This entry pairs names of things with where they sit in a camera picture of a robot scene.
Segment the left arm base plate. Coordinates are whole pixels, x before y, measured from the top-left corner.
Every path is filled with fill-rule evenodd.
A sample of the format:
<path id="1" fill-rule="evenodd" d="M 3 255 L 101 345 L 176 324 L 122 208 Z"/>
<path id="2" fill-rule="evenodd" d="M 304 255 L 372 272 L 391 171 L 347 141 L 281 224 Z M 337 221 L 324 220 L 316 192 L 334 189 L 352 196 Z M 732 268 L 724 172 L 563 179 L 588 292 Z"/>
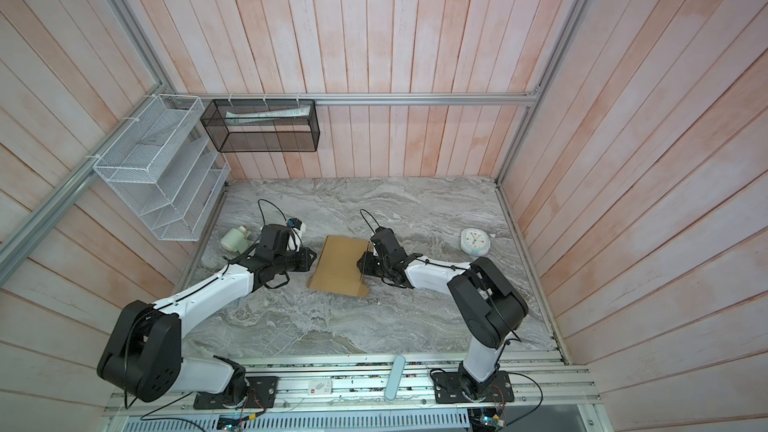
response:
<path id="1" fill-rule="evenodd" d="M 245 367 L 233 360 L 217 355 L 214 355 L 214 359 L 229 365 L 233 369 L 233 376 L 221 393 L 198 392 L 193 404 L 195 410 L 243 407 L 269 409 L 274 406 L 279 380 L 277 376 L 247 375 Z"/>

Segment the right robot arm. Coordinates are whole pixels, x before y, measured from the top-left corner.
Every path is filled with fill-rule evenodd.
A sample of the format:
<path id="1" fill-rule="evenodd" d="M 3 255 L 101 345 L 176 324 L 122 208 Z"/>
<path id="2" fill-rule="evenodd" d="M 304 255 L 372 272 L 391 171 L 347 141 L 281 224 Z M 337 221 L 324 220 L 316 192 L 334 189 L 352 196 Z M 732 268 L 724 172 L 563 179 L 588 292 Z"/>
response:
<path id="1" fill-rule="evenodd" d="M 529 314 L 520 292 L 487 257 L 450 263 L 408 253 L 390 228 L 377 228 L 357 262 L 360 272 L 389 286 L 424 289 L 454 300 L 472 339 L 459 366 L 464 386 L 480 390 L 495 377 L 508 340 Z"/>

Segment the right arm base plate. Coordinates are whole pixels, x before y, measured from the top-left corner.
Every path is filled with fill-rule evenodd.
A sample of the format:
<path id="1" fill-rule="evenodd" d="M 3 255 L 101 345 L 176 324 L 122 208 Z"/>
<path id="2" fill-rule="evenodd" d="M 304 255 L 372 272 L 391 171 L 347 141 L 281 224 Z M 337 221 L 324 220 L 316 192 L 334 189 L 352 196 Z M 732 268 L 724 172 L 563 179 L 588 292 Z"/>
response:
<path id="1" fill-rule="evenodd" d="M 497 370 L 483 382 L 475 381 L 463 368 L 453 372 L 432 368 L 428 375 L 438 404 L 494 402 L 504 405 L 514 401 L 509 374 L 505 371 Z"/>

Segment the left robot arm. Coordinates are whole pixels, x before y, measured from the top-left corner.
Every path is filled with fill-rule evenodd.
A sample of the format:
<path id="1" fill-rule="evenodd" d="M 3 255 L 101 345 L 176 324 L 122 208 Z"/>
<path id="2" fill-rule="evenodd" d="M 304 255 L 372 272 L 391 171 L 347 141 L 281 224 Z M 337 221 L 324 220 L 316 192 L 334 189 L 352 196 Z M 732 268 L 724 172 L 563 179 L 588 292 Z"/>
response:
<path id="1" fill-rule="evenodd" d="M 123 308 L 97 365 L 98 376 L 125 395 L 152 402 L 168 392 L 208 394 L 226 408 L 243 405 L 249 384 L 243 366 L 222 356 L 186 358 L 182 340 L 230 303 L 275 279 L 308 271 L 316 253 L 305 246 L 297 218 L 262 227 L 257 241 L 214 275 L 153 303 Z"/>

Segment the brown cardboard box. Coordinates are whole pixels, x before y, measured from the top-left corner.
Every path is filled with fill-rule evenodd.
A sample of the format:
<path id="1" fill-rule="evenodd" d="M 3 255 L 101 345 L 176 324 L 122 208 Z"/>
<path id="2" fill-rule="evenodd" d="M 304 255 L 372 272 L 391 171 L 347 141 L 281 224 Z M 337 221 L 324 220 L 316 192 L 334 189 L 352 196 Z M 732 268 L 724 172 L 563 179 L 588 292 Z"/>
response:
<path id="1" fill-rule="evenodd" d="M 369 250 L 362 239 L 337 235 L 326 237 L 314 274 L 308 279 L 310 290 L 365 298 L 370 288 L 363 282 L 357 262 Z"/>

